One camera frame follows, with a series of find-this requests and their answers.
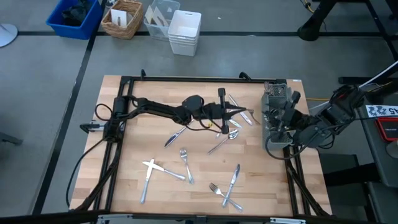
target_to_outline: silver fork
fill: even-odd
[[[191,172],[189,171],[189,168],[188,168],[188,162],[187,162],[187,151],[185,150],[185,148],[182,148],[181,150],[180,150],[180,156],[181,156],[181,159],[184,161],[184,163],[185,163],[185,167],[187,167],[187,172],[188,172],[188,179],[189,179],[189,183],[190,184],[193,184],[194,183],[194,181],[193,181],[193,177],[192,177],[192,175],[191,175]]]
[[[209,187],[214,193],[221,195],[223,198],[225,198],[227,201],[229,201],[239,212],[243,212],[242,206],[238,205],[236,202],[232,201],[231,199],[225,197],[225,195],[223,195],[223,193],[217,187],[217,185],[210,183]]]

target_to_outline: gray floor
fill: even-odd
[[[151,0],[142,2],[146,9]],[[0,22],[22,31],[49,31],[45,20],[56,3],[3,0]],[[395,33],[397,24],[388,20],[384,1],[372,3],[389,33]],[[186,0],[181,9],[203,14],[202,31],[294,32],[310,16],[299,0]],[[377,32],[364,4],[337,4],[326,25],[329,32]],[[18,147],[0,143],[0,217],[31,212],[87,43],[19,36],[0,48],[0,131],[24,139]],[[78,125],[91,119],[104,75],[138,75],[142,68],[157,76],[236,77],[245,71],[258,78],[301,79],[307,97],[328,98],[339,87],[338,77],[371,77],[392,62],[386,43],[378,37],[304,42],[297,37],[202,36],[195,57],[174,55],[168,42],[150,37],[97,37],[43,212],[67,211],[67,182],[86,141]],[[357,154],[359,163],[372,162],[359,123],[322,153]]]

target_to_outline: label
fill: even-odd
[[[366,105],[366,111],[370,118],[377,116],[398,116],[398,106]]]

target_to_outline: silver knife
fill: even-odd
[[[235,125],[238,128],[242,128],[242,126],[240,124],[238,124],[238,122],[236,122],[236,121],[234,121],[232,119],[229,119],[229,122],[231,122],[231,124]]]
[[[144,161],[144,162],[142,162],[142,163],[145,164],[145,165],[147,165],[147,166],[149,166],[149,167],[152,167],[152,168],[155,168],[155,169],[157,169],[157,170],[163,171],[163,172],[165,172],[166,174],[170,174],[170,175],[172,175],[172,176],[174,176],[174,177],[176,177],[176,178],[178,178],[178,179],[180,179],[180,180],[182,180],[182,181],[185,180],[185,177],[184,177],[183,175],[180,175],[180,174],[176,174],[176,173],[174,173],[174,172],[171,172],[171,171],[169,171],[169,170],[167,170],[167,169],[164,169],[164,168],[162,168],[162,167],[160,167],[160,166],[158,166],[158,165],[156,165],[156,164],[151,164],[150,162],[147,162],[147,161]]]
[[[228,97],[230,98],[230,100],[232,101],[232,103],[233,103],[235,106],[239,106],[238,103],[234,100],[234,98],[232,98],[231,94],[228,94]],[[241,114],[242,118],[243,118],[247,123],[249,123],[250,125],[253,125],[253,122],[251,122],[251,120],[246,116],[245,113],[243,113],[243,111],[240,112],[240,114]]]
[[[155,162],[155,159],[151,159],[149,164],[154,164],[154,162]],[[147,177],[145,179],[145,185],[144,185],[144,191],[142,192],[140,203],[145,202],[145,196],[147,195],[148,182],[149,182],[150,174],[152,173],[152,168],[153,168],[152,166],[148,166]]]
[[[169,140],[167,140],[166,144],[164,144],[164,147],[167,147],[167,146],[169,146],[172,142],[174,142],[174,140],[175,140],[186,128],[187,128],[187,127],[184,126],[181,130],[179,130],[179,131],[177,131],[176,133],[174,133],[174,134],[169,138]]]
[[[235,172],[234,172],[234,175],[232,176],[232,180],[231,180],[231,184],[229,185],[228,192],[226,193],[225,198],[224,198],[224,200],[223,200],[223,207],[224,207],[224,208],[225,208],[225,206],[226,206],[226,204],[227,204],[227,202],[228,202],[227,198],[229,198],[229,195],[230,195],[231,192],[232,192],[232,188],[233,188],[233,186],[234,186],[234,184],[235,184],[235,182],[236,182],[236,178],[238,178],[238,174],[239,174],[239,170],[240,170],[240,169],[241,169],[241,165],[238,164],[238,166],[236,167],[236,170],[235,170]]]

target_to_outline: cutlery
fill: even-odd
[[[210,155],[211,153],[213,153],[216,149],[218,149],[224,142],[226,142],[229,139],[235,139],[239,134],[239,131],[237,129],[231,131],[228,134],[228,137],[226,139],[224,139],[223,141],[221,141],[218,145],[216,145],[213,149],[211,149],[210,151],[207,152],[208,155]]]
[[[230,94],[228,94],[228,97],[230,98],[230,100],[232,101],[232,103],[233,103],[235,106],[239,106],[238,103],[234,100],[234,98],[232,98],[232,96],[231,96]],[[241,114],[242,118],[243,118],[247,123],[249,123],[250,125],[253,125],[253,122],[251,122],[251,120],[246,116],[246,114],[245,114],[243,111],[240,112],[240,114]]]
[[[169,146],[172,142],[174,142],[174,140],[175,140],[177,137],[179,137],[180,134],[181,134],[183,131],[185,131],[186,128],[187,128],[187,127],[184,126],[181,130],[179,130],[179,131],[177,131],[176,133],[174,133],[174,134],[169,138],[169,140],[167,140],[166,144],[164,144],[164,147],[167,147],[167,146]]]
[[[236,122],[236,121],[234,121],[232,119],[229,119],[229,122],[231,122],[231,124],[235,125],[238,128],[243,128],[240,124],[238,124],[238,122]]]
[[[153,164],[154,162],[155,162],[155,159],[151,159],[149,164]],[[151,173],[152,173],[152,166],[148,166],[147,177],[145,179],[145,185],[144,185],[144,191],[142,192],[141,200],[140,200],[141,203],[145,202],[145,196],[147,195],[148,182],[149,182]]]
[[[229,195],[231,194],[232,188],[233,188],[233,186],[234,186],[234,184],[235,184],[235,182],[236,182],[236,179],[238,178],[238,174],[239,174],[240,169],[241,169],[241,165],[238,164],[238,165],[236,166],[234,175],[232,176],[232,180],[231,180],[231,183],[230,183],[230,185],[229,185],[228,192],[226,193],[226,196],[225,196],[225,198],[224,198],[224,200],[223,200],[223,207],[225,207],[225,206],[226,206],[226,203],[228,202],[227,199],[229,199]]]
[[[170,174],[170,175],[172,175],[172,176],[174,176],[174,177],[176,177],[176,178],[178,178],[178,179],[180,179],[180,180],[182,180],[182,181],[185,180],[185,177],[184,177],[183,175],[180,175],[180,174],[176,174],[176,173],[174,173],[174,172],[171,172],[171,171],[169,171],[169,170],[167,170],[167,169],[164,169],[164,168],[162,168],[162,167],[160,167],[160,166],[158,166],[158,165],[156,165],[156,164],[151,164],[150,162],[147,162],[147,161],[144,161],[144,162],[142,162],[142,163],[145,164],[145,165],[147,165],[147,166],[149,166],[149,167],[152,167],[152,168],[155,168],[155,169],[157,169],[157,170],[163,171],[163,172],[165,172],[166,174]]]
[[[188,168],[188,162],[187,162],[188,156],[187,156],[187,150],[185,150],[185,148],[182,148],[180,150],[180,156],[181,156],[181,159],[185,163],[185,167],[187,168],[189,183],[193,184],[193,177],[192,177],[191,172],[189,171],[189,168]]]
[[[232,201],[231,199],[226,198],[221,192],[221,190],[215,184],[210,183],[209,187],[214,193],[221,195],[224,199],[228,200],[239,212],[243,212],[242,206],[238,205],[236,202]]]

